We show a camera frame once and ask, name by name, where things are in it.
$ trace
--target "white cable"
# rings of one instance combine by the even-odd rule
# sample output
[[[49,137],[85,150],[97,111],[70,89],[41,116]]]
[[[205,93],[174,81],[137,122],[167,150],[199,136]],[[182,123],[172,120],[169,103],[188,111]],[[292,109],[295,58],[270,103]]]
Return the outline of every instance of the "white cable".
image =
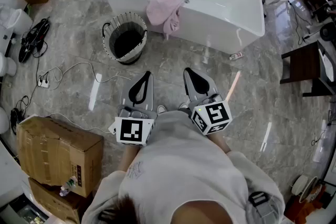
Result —
[[[78,63],[76,63],[75,65],[73,65],[72,67],[70,67],[70,68],[68,68],[67,70],[65,70],[64,72],[62,72],[62,70],[60,70],[58,67],[53,67],[53,68],[49,69],[48,71],[40,70],[39,72],[44,72],[44,74],[42,75],[42,77],[43,77],[46,73],[52,71],[52,74],[54,75],[55,80],[58,82],[58,84],[57,84],[57,86],[56,86],[55,88],[53,88],[53,89],[49,89],[49,91],[53,91],[53,90],[56,90],[56,89],[58,88],[58,86],[60,85],[60,83],[61,83],[61,81],[62,81],[62,79],[63,79],[63,77],[64,77],[64,74],[65,74],[66,72],[68,72],[71,68],[75,67],[76,65],[79,65],[80,63],[87,63],[87,64],[90,65],[91,70],[92,70],[92,73],[93,73],[93,76],[95,77],[95,80],[96,80],[98,83],[108,82],[109,80],[111,80],[111,79],[113,79],[113,78],[115,78],[115,77],[119,77],[119,78],[124,78],[124,79],[131,80],[131,79],[129,79],[129,78],[126,78],[126,77],[123,77],[123,76],[120,76],[120,75],[115,75],[115,76],[113,76],[113,77],[111,77],[111,78],[109,78],[109,79],[107,79],[107,80],[104,80],[104,81],[98,81],[98,80],[97,80],[97,77],[96,77],[96,74],[95,74],[95,72],[94,72],[94,70],[93,70],[93,66],[92,66],[92,64],[89,63],[89,62],[78,62]],[[56,76],[55,76],[55,73],[54,73],[54,69],[55,69],[55,68],[57,68],[57,69],[61,72],[61,78],[60,78],[59,80],[58,80],[58,79],[56,78]]]
[[[84,130],[84,131],[91,131],[91,130],[93,130],[93,129],[98,129],[98,130],[101,130],[102,132],[107,133],[107,134],[110,134],[110,133],[111,133],[111,132],[106,132],[106,131],[102,130],[101,128],[98,128],[98,127],[92,127],[92,128],[90,128],[90,129],[84,129],[83,127],[79,126],[78,124],[76,124],[75,122],[69,120],[69,118],[67,118],[66,116],[64,116],[63,114],[58,113],[58,112],[56,112],[56,113],[52,113],[52,114],[50,114],[49,116],[51,116],[51,115],[56,115],[56,114],[58,114],[58,115],[62,115],[62,116],[65,117],[69,122],[71,122],[73,125],[75,125],[75,126],[77,126],[77,127],[80,127],[80,128],[81,128],[82,130]]]

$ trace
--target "white marker cube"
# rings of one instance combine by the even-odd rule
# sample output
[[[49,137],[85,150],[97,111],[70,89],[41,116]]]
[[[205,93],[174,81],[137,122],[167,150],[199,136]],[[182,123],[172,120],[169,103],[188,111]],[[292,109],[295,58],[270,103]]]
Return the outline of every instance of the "white marker cube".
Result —
[[[154,120],[115,117],[117,142],[126,145],[146,146]]]
[[[191,116],[192,121],[202,134],[207,135],[224,130],[232,121],[226,100],[196,106]]]

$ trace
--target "basket handle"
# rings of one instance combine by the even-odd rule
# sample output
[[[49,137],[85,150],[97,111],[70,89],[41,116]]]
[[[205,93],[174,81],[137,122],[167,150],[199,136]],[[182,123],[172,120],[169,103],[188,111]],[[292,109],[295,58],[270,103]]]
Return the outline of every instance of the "basket handle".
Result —
[[[105,34],[104,34],[104,26],[105,26],[105,25],[109,25],[109,26],[110,26],[111,23],[104,23],[103,28],[102,28],[103,38],[105,37]]]

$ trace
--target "power strip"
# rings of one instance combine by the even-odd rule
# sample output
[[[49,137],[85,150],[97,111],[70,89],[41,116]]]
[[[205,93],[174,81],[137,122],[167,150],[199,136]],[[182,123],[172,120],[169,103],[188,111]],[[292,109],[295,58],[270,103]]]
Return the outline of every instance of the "power strip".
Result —
[[[37,85],[42,88],[49,88],[49,81],[47,80],[38,80]]]

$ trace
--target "laundry basket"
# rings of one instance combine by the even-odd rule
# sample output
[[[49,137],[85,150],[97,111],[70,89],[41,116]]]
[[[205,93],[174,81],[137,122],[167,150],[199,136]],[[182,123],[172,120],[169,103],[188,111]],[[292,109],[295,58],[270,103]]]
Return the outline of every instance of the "laundry basket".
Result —
[[[123,65],[131,65],[141,56],[147,40],[147,27],[138,14],[129,12],[105,23],[102,34],[106,53]]]

